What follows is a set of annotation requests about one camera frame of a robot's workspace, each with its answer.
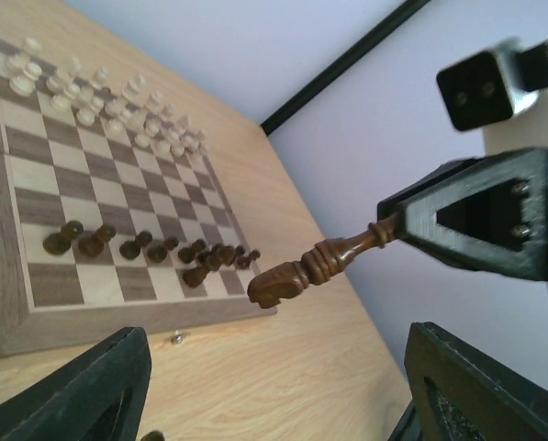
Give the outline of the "dark knight chess piece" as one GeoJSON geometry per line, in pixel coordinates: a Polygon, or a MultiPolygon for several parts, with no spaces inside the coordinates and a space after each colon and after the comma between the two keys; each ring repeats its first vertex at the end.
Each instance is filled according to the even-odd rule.
{"type": "Polygon", "coordinates": [[[343,272],[359,254],[385,247],[397,238],[398,218],[390,216],[372,222],[350,238],[326,239],[303,253],[300,259],[272,267],[254,277],[247,288],[251,302],[263,309],[290,300],[309,286],[320,286],[343,272]]]}

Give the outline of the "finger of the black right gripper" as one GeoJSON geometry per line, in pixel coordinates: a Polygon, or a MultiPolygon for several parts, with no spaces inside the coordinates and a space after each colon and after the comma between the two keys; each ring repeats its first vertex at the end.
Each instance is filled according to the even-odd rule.
{"type": "Polygon", "coordinates": [[[548,148],[442,164],[377,205],[401,241],[448,266],[548,281],[548,148]]]}

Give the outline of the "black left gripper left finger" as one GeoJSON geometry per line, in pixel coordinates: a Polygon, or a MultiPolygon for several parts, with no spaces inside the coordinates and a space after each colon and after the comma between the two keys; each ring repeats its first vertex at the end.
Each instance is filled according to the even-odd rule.
{"type": "Polygon", "coordinates": [[[135,440],[151,377],[141,327],[124,327],[0,404],[0,440],[135,440]]]}

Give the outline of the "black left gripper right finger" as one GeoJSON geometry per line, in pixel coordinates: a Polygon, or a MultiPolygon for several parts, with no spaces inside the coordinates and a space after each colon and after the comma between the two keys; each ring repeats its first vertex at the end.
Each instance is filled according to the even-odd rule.
{"type": "Polygon", "coordinates": [[[414,322],[412,400],[393,440],[548,440],[548,390],[433,322],[414,322]]]}

